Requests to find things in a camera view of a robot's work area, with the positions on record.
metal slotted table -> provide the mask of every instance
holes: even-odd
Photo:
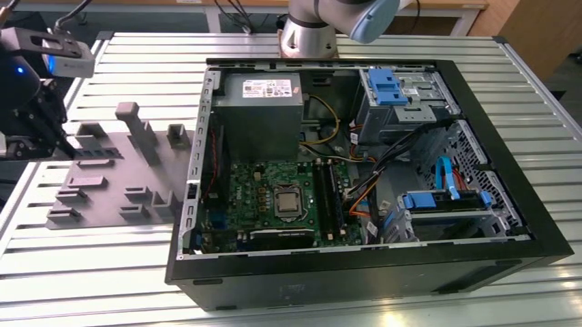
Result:
[[[116,33],[92,47],[94,77],[65,98],[67,132],[137,102],[160,131],[194,127],[208,57],[276,57],[274,35]],[[572,122],[509,46],[491,38],[338,37],[344,58],[456,62],[509,151],[576,254],[469,294],[206,313],[164,284],[169,225],[47,230],[46,212],[66,162],[30,163],[0,215],[0,326],[173,324],[248,326],[479,326],[582,322],[582,144]]]

workbench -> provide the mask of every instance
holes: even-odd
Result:
[[[274,35],[116,33],[98,40],[96,74],[74,80],[69,123],[121,131],[118,102],[152,128],[194,128],[208,57],[276,57]],[[0,326],[493,326],[582,319],[582,132],[508,45],[487,37],[337,37],[342,58],[451,59],[576,254],[468,294],[204,312],[164,284],[170,225],[47,230],[69,162],[29,163],[0,215]]]
[[[18,10],[35,12],[67,12],[78,0],[27,0],[18,4]],[[236,13],[234,8],[222,0],[226,13]],[[288,0],[241,0],[249,14],[285,14]],[[421,17],[455,17],[451,36],[467,35],[480,10],[487,8],[485,0],[420,0]],[[204,13],[208,32],[220,33],[220,10],[213,0],[94,0],[85,12],[198,12]],[[415,2],[396,16],[416,16]]]

yellow wire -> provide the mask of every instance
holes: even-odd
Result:
[[[333,129],[333,132],[332,132],[332,134],[329,135],[328,138],[324,138],[322,140],[317,140],[317,141],[298,142],[298,144],[313,145],[313,144],[322,144],[322,143],[325,143],[326,141],[332,140],[333,137],[337,135],[337,132],[338,132],[338,118],[337,118],[337,114],[334,113],[334,111],[330,108],[330,106],[326,104],[326,102],[318,96],[309,94],[309,97],[313,97],[314,99],[317,99],[321,102],[321,104],[324,105],[324,107],[330,112],[330,114],[333,115],[333,118],[334,118],[334,129]]]

green circuit board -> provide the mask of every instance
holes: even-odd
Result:
[[[229,177],[228,229],[306,228],[314,231],[316,247],[360,244],[360,227],[345,226],[345,234],[329,240],[321,237],[317,220],[317,197],[312,180],[312,164],[297,162],[234,163]],[[345,164],[333,166],[337,188],[349,185]],[[274,192],[290,187],[300,190],[300,217],[284,221],[276,216]]]

blue plastic latch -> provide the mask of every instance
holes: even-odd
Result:
[[[460,195],[456,191],[455,186],[455,179],[452,178],[452,164],[451,159],[448,157],[440,156],[436,160],[436,166],[435,166],[435,188],[443,189],[443,179],[441,179],[441,173],[440,170],[444,169],[444,181],[445,181],[445,189],[448,189],[448,192],[451,193],[451,198],[453,200],[457,200],[460,198]]]
[[[393,213],[393,211],[387,215],[387,217],[385,217],[385,219],[384,219],[384,221],[383,221],[383,224],[381,224],[381,230],[385,230],[387,228],[388,228],[388,225],[389,225],[389,222],[392,221],[392,219],[393,219],[393,216],[395,216],[395,213]]]
[[[492,200],[491,195],[487,191],[480,192],[480,199],[483,200],[484,207],[488,208],[491,206]]]
[[[412,198],[409,196],[401,196],[403,206],[405,209],[413,208],[415,204],[412,202]]]
[[[435,208],[436,203],[431,193],[408,193],[415,208]]]
[[[389,69],[369,69],[369,86],[379,106],[403,106],[408,103],[400,92],[400,82]]]

